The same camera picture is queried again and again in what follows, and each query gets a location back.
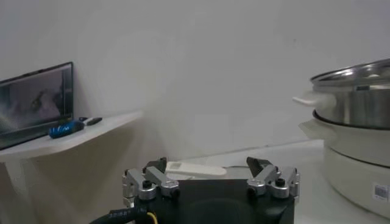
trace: white cooker base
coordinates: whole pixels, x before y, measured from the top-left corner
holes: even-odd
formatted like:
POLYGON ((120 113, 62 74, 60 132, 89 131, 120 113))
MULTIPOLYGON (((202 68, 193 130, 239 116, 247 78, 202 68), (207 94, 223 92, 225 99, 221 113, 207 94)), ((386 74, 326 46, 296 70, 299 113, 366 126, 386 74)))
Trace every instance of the white cooker base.
POLYGON ((390 168, 363 163, 324 150, 326 176, 330 184, 354 203, 390 218, 390 168))

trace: blue usb device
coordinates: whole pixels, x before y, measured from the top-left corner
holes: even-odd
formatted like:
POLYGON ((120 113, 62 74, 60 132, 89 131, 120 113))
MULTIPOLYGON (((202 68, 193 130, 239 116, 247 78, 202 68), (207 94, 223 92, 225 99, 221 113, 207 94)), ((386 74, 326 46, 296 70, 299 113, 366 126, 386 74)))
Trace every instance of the blue usb device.
POLYGON ((81 131, 84 129, 84 123, 81 121, 70 121, 58 127, 50 128, 49 136, 51 138, 61 138, 66 135, 81 131))

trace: label sticker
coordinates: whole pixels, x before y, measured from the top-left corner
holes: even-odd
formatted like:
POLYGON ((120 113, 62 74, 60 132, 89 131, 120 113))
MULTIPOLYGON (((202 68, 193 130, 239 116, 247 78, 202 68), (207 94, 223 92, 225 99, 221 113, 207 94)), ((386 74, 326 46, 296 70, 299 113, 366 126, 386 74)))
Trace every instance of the label sticker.
POLYGON ((372 189, 372 198, 377 201, 388 202, 389 201, 389 187, 387 185, 380 185, 374 183, 372 189))

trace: laptop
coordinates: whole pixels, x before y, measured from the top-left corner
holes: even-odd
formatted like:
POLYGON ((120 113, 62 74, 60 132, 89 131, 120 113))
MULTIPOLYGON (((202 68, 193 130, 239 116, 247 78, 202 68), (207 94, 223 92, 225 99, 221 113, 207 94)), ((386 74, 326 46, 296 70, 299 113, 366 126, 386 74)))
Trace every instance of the laptop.
POLYGON ((0 81, 0 150, 73 118, 73 63, 0 81))

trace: yellow wire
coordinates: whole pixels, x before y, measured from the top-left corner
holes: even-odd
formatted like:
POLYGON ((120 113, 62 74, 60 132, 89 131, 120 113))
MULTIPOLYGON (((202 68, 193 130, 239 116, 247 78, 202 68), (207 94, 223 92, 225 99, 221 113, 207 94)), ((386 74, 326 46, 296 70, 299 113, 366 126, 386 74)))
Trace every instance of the yellow wire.
POLYGON ((153 223, 154 223, 154 224, 158 224, 158 222, 157 222, 157 217, 156 217, 155 214, 153 214, 153 213, 151 213, 151 212, 148 212, 148 213, 146 213, 146 214, 147 214, 148 216, 152 217, 153 223))

